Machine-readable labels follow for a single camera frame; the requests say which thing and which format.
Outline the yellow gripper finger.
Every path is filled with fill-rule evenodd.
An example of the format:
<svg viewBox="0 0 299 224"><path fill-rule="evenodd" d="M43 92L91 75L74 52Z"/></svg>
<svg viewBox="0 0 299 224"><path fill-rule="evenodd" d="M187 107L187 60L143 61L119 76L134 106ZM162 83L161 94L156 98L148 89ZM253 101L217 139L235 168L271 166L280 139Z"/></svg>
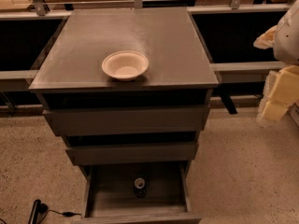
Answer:
<svg viewBox="0 0 299 224"><path fill-rule="evenodd" d="M278 121L299 100L299 66L289 65L270 71L263 87L258 121Z"/></svg>
<svg viewBox="0 0 299 224"><path fill-rule="evenodd" d="M265 33L256 38L253 42L253 46L257 49L273 48L276 29L276 26L269 28Z"/></svg>

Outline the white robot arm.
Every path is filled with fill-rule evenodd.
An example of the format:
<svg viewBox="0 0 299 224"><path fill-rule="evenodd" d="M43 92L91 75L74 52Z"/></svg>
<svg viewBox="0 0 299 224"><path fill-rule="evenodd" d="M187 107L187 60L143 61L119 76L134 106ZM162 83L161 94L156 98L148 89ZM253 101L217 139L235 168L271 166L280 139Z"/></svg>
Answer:
<svg viewBox="0 0 299 224"><path fill-rule="evenodd" d="M263 88L258 109L260 123L283 118L299 101L299 0L296 0L278 24L253 42L258 49L273 49L274 57L285 63L278 72L271 71Z"/></svg>

